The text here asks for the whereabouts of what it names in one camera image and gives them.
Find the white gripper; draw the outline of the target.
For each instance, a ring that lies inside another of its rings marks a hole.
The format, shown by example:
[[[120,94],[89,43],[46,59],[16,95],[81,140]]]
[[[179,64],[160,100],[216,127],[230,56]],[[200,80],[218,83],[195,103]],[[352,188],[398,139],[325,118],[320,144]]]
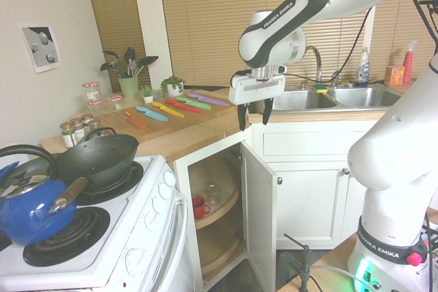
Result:
[[[231,80],[229,100],[237,105],[239,128],[246,128],[247,103],[264,100],[263,125],[267,125],[272,113],[274,97],[279,96],[285,89],[285,77],[277,75],[268,81],[258,81],[252,76],[235,76]]]

